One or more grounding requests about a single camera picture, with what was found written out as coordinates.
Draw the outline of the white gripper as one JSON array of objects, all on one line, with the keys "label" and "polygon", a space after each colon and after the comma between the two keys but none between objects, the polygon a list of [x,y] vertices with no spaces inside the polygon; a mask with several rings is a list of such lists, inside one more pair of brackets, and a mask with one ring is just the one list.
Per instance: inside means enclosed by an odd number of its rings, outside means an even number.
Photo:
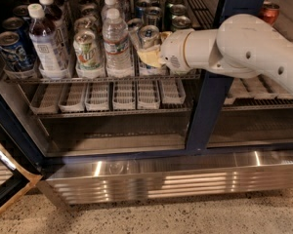
[{"label": "white gripper", "polygon": [[163,31],[160,33],[162,45],[152,46],[147,49],[139,49],[138,56],[145,64],[155,68],[160,68],[160,60],[165,63],[168,68],[189,70],[187,62],[185,61],[185,43],[189,35],[193,33],[193,29]]}]

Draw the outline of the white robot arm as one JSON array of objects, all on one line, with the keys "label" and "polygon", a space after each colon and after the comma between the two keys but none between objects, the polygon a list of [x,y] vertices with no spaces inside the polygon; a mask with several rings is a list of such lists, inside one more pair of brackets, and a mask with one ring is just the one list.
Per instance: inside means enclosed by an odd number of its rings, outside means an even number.
[{"label": "white robot arm", "polygon": [[264,74],[293,96],[293,43],[252,15],[232,16],[217,29],[177,30],[162,44],[139,49],[138,56],[178,74],[193,69],[243,79]]}]

